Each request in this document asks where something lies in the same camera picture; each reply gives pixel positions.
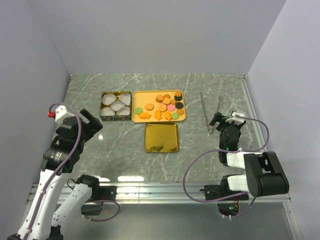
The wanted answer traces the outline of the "metal tongs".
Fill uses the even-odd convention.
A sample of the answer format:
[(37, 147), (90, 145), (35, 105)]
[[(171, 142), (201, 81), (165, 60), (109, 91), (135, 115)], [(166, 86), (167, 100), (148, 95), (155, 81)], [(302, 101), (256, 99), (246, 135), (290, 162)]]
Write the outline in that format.
[(201, 102), (203, 115), (204, 115), (204, 119), (205, 119), (205, 124), (207, 127), (207, 134), (210, 135), (214, 130), (214, 126), (210, 125), (210, 122), (213, 119), (215, 113), (220, 110), (222, 96), (221, 96), (221, 94), (219, 94), (217, 97), (216, 104), (211, 106), (208, 104), (208, 101), (205, 100), (206, 97), (204, 96), (203, 92), (200, 92), (199, 95), (200, 95), (200, 102)]

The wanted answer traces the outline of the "orange fish cookie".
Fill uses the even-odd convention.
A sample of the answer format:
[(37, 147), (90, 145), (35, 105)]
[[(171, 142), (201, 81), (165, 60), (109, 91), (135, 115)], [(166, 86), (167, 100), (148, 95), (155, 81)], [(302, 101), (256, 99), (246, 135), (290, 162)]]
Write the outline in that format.
[(149, 119), (151, 117), (151, 114), (149, 114), (148, 112), (142, 112), (139, 114), (139, 117), (141, 119)]
[(165, 118), (166, 120), (168, 120), (168, 121), (170, 121), (170, 120), (173, 119), (173, 118), (172, 118), (172, 115), (171, 115), (171, 113), (170, 113), (169, 111), (166, 111), (166, 112), (164, 113), (164, 118)]
[(154, 112), (155, 118), (159, 121), (162, 119), (162, 112), (160, 110), (156, 110)]

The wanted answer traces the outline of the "orange flower cookie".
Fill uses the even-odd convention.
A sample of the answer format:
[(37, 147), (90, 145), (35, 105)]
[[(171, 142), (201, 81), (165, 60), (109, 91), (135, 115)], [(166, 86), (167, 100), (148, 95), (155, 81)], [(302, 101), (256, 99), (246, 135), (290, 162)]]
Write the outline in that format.
[(161, 103), (164, 100), (164, 96), (162, 94), (158, 94), (155, 100), (157, 103)]

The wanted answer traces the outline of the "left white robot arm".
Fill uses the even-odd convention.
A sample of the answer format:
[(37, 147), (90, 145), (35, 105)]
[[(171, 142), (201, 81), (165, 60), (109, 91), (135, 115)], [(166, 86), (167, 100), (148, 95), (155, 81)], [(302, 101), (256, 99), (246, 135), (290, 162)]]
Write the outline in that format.
[(84, 108), (80, 114), (87, 122), (81, 117), (62, 113), (64, 109), (61, 105), (56, 111), (48, 112), (49, 117), (62, 122), (50, 148), (43, 154), (38, 187), (27, 217), (18, 232), (8, 236), (9, 240), (62, 240), (69, 220), (86, 201), (100, 197), (99, 179), (83, 174), (76, 180), (64, 203), (57, 207), (85, 143), (103, 128), (101, 122)]

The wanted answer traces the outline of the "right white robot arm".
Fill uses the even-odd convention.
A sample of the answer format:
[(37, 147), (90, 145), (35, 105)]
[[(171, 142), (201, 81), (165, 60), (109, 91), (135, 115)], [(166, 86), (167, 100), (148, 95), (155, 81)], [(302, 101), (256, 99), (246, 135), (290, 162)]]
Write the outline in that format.
[(238, 147), (241, 128), (248, 118), (238, 111), (231, 116), (216, 112), (209, 125), (218, 124), (218, 158), (221, 164), (244, 170), (244, 174), (226, 175), (220, 181), (220, 194), (231, 200), (238, 193), (253, 197), (287, 194), (290, 189), (288, 178), (273, 151), (243, 150)]

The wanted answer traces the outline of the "brown cookie right edge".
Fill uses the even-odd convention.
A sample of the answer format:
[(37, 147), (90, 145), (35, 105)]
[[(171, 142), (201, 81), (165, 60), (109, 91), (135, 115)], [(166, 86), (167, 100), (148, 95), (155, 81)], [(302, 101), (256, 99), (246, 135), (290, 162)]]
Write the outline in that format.
[(185, 112), (184, 112), (183, 109), (178, 109), (178, 110), (176, 111), (176, 113), (177, 113), (179, 116), (182, 116)]

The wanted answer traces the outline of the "green round cookie right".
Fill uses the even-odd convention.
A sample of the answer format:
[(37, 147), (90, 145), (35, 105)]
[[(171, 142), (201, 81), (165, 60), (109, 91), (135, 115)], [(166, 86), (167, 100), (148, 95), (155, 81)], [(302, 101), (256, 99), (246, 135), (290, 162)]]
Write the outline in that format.
[(179, 114), (176, 112), (171, 113), (171, 117), (173, 120), (177, 120), (179, 118)]

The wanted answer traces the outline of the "green round cookie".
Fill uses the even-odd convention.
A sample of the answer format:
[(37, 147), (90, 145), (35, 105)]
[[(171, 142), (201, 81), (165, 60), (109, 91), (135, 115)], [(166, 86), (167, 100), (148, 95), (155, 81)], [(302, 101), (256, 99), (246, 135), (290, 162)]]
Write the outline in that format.
[(171, 113), (171, 117), (173, 120), (177, 120), (179, 118), (179, 114), (176, 112)]
[(143, 109), (141, 107), (136, 107), (134, 112), (135, 112), (135, 114), (139, 115), (143, 112)]

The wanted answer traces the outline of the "pink round cookie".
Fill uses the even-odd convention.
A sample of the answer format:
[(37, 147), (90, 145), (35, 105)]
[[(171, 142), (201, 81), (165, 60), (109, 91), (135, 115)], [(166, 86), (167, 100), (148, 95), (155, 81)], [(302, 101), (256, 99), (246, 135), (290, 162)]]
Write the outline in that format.
[(168, 109), (169, 111), (174, 111), (174, 110), (175, 110), (175, 106), (174, 106), (173, 104), (169, 104), (169, 105), (167, 106), (167, 109)]

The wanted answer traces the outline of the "green round cookie left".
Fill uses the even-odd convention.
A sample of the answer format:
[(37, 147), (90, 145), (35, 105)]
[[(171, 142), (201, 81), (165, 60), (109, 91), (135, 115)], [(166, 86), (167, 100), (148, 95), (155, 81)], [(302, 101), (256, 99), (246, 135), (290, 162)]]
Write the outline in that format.
[(143, 109), (141, 107), (136, 107), (134, 112), (135, 112), (135, 114), (139, 115), (143, 112)]

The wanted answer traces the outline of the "yellow serving tray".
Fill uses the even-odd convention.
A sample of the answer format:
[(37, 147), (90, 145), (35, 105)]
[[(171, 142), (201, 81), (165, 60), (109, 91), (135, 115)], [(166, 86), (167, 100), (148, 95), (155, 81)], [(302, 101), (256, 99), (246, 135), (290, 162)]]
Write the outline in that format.
[(131, 120), (135, 123), (181, 122), (186, 117), (181, 90), (148, 90), (132, 94)]

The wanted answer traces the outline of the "brown round cookie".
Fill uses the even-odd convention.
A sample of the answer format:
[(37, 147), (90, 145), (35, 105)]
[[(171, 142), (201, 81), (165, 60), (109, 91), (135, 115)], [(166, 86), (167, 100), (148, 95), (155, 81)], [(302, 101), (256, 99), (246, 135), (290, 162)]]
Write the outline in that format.
[(147, 103), (145, 105), (145, 109), (148, 111), (152, 111), (154, 109), (154, 105), (152, 103)]

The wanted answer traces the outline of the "gold tin lid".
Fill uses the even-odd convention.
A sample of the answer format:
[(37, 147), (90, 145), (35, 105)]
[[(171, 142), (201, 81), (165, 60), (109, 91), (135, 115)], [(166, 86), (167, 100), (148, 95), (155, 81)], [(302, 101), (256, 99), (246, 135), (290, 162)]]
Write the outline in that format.
[(150, 122), (145, 125), (146, 153), (176, 153), (179, 151), (178, 126), (174, 122)]

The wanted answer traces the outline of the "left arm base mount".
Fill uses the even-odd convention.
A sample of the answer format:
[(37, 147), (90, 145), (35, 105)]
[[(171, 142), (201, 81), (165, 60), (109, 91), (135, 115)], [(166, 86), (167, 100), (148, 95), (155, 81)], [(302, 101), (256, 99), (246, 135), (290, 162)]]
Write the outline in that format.
[[(94, 194), (89, 200), (98, 201), (98, 200), (116, 200), (117, 187), (115, 185), (111, 186), (101, 186), (99, 188), (99, 193)], [(106, 203), (104, 202), (87, 202), (81, 207), (81, 214), (84, 216), (98, 216), (102, 213), (103, 206)]]

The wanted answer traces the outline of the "aluminium rail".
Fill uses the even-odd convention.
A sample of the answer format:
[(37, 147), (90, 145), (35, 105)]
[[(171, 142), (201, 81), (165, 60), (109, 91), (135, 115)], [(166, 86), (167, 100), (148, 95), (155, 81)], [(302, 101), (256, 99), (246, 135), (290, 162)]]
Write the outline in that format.
[[(101, 182), (106, 198), (120, 204), (194, 204), (185, 194), (182, 182)], [(187, 182), (186, 190), (198, 200), (217, 199), (218, 182)]]

